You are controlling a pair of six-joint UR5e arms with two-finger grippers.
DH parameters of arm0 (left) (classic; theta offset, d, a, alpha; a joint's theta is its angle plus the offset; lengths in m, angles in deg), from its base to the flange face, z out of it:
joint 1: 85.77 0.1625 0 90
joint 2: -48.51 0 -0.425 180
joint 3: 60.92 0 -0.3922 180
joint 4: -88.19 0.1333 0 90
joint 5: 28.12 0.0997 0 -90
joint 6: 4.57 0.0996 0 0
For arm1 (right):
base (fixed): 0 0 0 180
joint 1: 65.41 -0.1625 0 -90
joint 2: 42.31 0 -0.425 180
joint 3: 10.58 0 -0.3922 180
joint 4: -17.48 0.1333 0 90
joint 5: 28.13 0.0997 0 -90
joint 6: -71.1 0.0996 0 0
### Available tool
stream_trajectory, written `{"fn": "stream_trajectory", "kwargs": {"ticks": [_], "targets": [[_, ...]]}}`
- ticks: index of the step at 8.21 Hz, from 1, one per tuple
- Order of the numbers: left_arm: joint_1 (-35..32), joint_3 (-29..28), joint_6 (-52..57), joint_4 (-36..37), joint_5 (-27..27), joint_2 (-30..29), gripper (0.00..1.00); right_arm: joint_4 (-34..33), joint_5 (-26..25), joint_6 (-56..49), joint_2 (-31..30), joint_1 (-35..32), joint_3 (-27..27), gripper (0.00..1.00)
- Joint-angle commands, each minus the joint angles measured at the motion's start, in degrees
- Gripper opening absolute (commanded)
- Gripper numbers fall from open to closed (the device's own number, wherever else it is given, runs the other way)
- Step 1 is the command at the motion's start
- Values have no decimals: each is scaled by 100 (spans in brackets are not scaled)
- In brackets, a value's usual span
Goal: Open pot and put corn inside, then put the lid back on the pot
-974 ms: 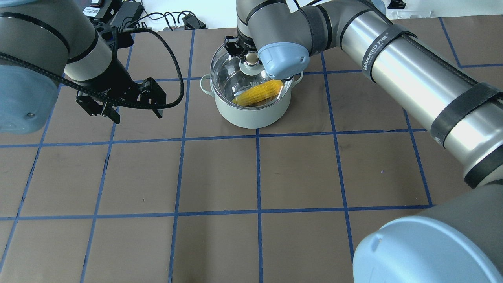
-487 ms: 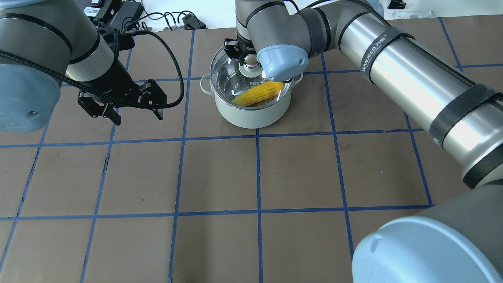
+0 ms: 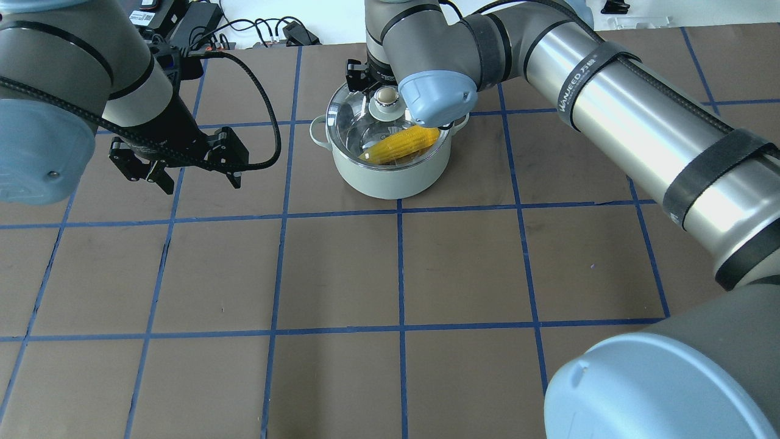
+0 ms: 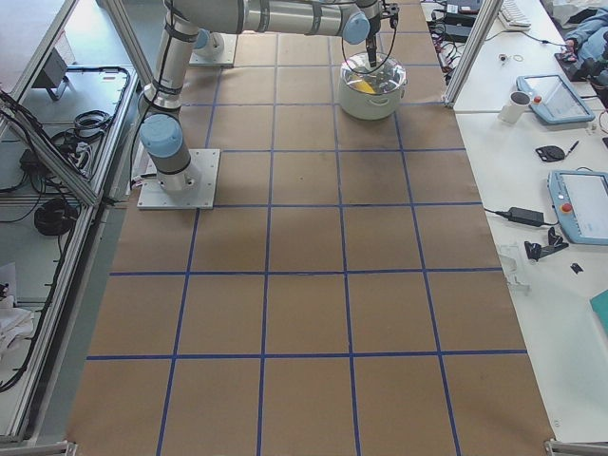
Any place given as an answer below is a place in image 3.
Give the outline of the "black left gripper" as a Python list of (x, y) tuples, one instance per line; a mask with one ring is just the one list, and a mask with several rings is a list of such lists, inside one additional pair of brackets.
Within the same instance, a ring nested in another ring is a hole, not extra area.
[(250, 164), (250, 153), (230, 127), (221, 127), (210, 135), (201, 133), (189, 142), (165, 142), (157, 148), (132, 145), (114, 137), (108, 157), (127, 180), (146, 180), (167, 195), (173, 195), (176, 186), (168, 168), (195, 166), (217, 171), (234, 189), (240, 189), (242, 174), (248, 172)]

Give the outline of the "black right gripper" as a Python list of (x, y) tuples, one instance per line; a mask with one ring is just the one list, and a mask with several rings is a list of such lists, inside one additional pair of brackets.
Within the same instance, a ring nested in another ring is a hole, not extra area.
[(366, 62), (347, 59), (346, 85), (350, 92), (368, 95), (382, 87), (397, 87), (397, 80), (390, 64), (374, 58)]

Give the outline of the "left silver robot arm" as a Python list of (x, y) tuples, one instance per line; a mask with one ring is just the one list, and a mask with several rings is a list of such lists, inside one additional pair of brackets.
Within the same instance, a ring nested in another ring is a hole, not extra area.
[(201, 132), (165, 68), (117, 1), (2, 2), (2, 201), (61, 202), (94, 155), (98, 124), (58, 98), (167, 152), (125, 135), (109, 158), (130, 181), (172, 194), (166, 169), (248, 164), (232, 133)]

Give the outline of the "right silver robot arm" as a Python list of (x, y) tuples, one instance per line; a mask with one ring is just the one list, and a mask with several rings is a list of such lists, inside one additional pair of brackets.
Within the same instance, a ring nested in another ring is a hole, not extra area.
[(725, 294), (560, 367), (549, 438), (778, 437), (778, 147), (735, 129), (561, 1), (448, 24), (436, 1), (367, 1), (369, 59), (443, 127), (523, 77), (714, 257)]

